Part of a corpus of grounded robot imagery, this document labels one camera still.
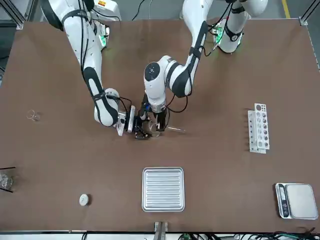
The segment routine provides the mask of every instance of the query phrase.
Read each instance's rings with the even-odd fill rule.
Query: green light
[[[105,47],[107,45],[106,38],[104,36],[99,36],[100,37],[100,42],[102,47]]]

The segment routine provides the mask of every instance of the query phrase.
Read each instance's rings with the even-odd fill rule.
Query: yellow floor line
[[[282,5],[283,5],[283,10],[284,10],[284,14],[285,14],[285,17],[287,19],[290,19],[290,12],[289,12],[289,9],[288,9],[288,4],[287,4],[287,1],[286,0],[282,0]]]

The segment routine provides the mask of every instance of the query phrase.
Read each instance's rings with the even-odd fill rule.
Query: white cap
[[[79,199],[79,203],[81,206],[85,206],[89,203],[89,197],[87,194],[82,194]]]

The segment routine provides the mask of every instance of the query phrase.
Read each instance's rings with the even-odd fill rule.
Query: metal bracket
[[[168,232],[168,222],[166,221],[156,221],[154,223],[154,237],[153,240],[165,240],[166,232]]]
[[[265,154],[270,149],[267,107],[255,103],[254,111],[248,111],[249,147],[251,153]]]
[[[308,26],[307,20],[303,21],[301,17],[299,17],[299,22],[301,26]]]

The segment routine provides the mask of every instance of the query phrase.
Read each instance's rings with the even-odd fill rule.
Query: metal frame
[[[21,12],[16,8],[16,6],[10,0],[0,0],[0,5],[10,16],[10,18],[15,22],[16,29],[23,29],[24,22],[27,21],[27,19],[21,14]]]
[[[313,2],[307,8],[307,10],[304,12],[304,14],[299,17],[299,21],[300,21],[301,26],[308,25],[308,22],[307,22],[308,18],[316,10],[316,8],[318,7],[319,4],[320,4],[320,0],[313,0]]]

